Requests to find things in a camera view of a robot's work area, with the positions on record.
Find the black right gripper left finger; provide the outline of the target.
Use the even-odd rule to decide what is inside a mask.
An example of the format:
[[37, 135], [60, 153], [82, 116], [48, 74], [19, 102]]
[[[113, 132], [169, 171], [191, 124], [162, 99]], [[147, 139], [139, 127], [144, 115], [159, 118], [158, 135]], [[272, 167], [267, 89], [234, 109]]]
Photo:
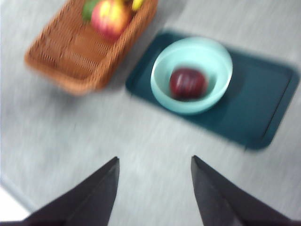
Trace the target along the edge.
[[119, 182], [114, 157], [76, 187], [20, 221], [2, 226], [107, 226]]

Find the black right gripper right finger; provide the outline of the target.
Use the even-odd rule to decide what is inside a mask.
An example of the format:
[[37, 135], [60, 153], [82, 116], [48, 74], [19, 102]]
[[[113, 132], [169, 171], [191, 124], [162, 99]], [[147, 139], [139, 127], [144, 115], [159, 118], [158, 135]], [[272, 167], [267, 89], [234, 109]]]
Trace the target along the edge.
[[198, 209], [205, 226], [299, 226], [285, 215], [237, 187], [197, 156], [191, 175]]

